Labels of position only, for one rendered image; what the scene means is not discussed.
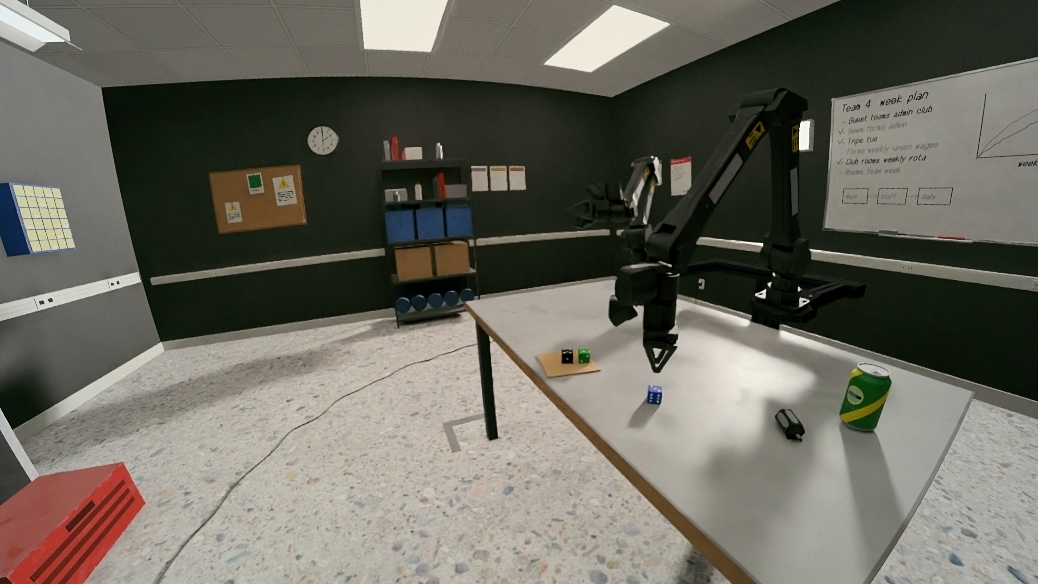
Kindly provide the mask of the green drink can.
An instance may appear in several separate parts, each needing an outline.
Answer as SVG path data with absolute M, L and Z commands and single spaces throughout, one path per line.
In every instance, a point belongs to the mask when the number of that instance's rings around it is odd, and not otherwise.
M 890 371 L 879 365 L 859 363 L 850 377 L 839 417 L 859 432 L 877 427 L 892 384 Z

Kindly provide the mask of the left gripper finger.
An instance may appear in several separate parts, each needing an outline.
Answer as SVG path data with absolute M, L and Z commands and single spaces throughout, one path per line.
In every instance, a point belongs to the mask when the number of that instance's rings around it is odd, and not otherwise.
M 677 350 L 678 344 L 677 344 L 677 342 L 667 342 L 667 345 L 657 345 L 657 344 L 645 344 L 645 343 L 643 343 L 643 347 L 644 347 L 645 353 L 647 355 L 647 358 L 649 360 L 652 372 L 656 373 L 656 374 L 660 374 L 661 371 L 663 370 L 663 368 L 665 367 L 666 363 L 670 361 L 671 356 Z M 664 358 L 662 359 L 661 363 L 659 364 L 659 366 L 655 365 L 651 349 L 663 349 L 663 350 L 666 350 L 666 354 L 665 354 Z
M 654 336 L 654 338 L 665 338 L 665 337 L 663 337 L 663 336 Z M 661 360 L 663 359 L 663 357 L 664 357 L 664 355 L 666 353 L 666 350 L 661 350 L 660 353 L 659 353 L 659 355 L 658 355 L 658 357 L 655 356 L 655 353 L 654 353 L 653 349 L 651 349 L 651 352 L 652 352 L 652 356 L 653 356 L 653 359 L 655 361 L 655 364 L 660 364 Z

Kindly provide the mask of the tan flat mat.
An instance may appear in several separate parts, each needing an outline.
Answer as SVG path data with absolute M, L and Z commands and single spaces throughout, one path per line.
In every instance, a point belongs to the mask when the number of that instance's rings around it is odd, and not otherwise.
M 591 357 L 590 363 L 579 363 L 578 349 L 573 349 L 573 364 L 562 364 L 561 351 L 540 353 L 537 357 L 548 378 L 601 371 Z

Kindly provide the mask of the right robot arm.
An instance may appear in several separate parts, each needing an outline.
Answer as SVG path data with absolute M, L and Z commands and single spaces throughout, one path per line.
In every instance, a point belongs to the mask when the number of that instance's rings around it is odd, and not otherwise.
M 597 201 L 598 211 L 610 210 L 608 215 L 611 217 L 608 221 L 614 221 L 614 223 L 631 221 L 629 226 L 625 227 L 626 231 L 622 231 L 620 235 L 622 249 L 632 250 L 630 252 L 631 266 L 646 262 L 647 259 L 646 242 L 652 233 L 651 225 L 647 224 L 647 221 L 654 189 L 660 183 L 657 168 L 657 157 L 648 156 L 635 159 L 635 163 L 632 162 L 630 166 L 632 176 L 624 193 L 621 183 L 618 182 L 607 184 L 594 182 L 586 188 L 588 194 Z

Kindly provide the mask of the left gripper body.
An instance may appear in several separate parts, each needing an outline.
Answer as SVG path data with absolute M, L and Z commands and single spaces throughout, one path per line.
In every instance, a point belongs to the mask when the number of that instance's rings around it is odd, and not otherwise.
M 678 340 L 679 332 L 675 321 L 677 301 L 670 301 L 667 306 L 666 302 L 663 301 L 660 304 L 663 305 L 661 330 L 643 329 L 643 343 L 645 344 L 667 345 L 667 342 L 677 342 Z M 654 338 L 654 336 L 665 336 L 667 339 Z

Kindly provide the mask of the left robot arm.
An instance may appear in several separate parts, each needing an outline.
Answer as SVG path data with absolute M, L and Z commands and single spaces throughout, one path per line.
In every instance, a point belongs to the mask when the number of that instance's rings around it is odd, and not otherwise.
M 688 272 L 707 221 L 767 133 L 772 223 L 770 232 L 763 237 L 759 265 L 773 274 L 772 283 L 755 294 L 755 301 L 790 314 L 809 307 L 810 301 L 800 297 L 799 287 L 811 263 L 809 239 L 801 238 L 799 227 L 799 135 L 805 110 L 805 98 L 782 87 L 748 93 L 738 101 L 729 115 L 732 126 L 722 142 L 682 200 L 648 238 L 646 262 L 621 268 L 609 299 L 609 319 L 614 327 L 637 317 L 635 306 L 643 306 L 641 328 L 661 330 L 660 302 L 667 306 L 677 301 L 679 274 Z M 649 303 L 654 300 L 657 304 Z

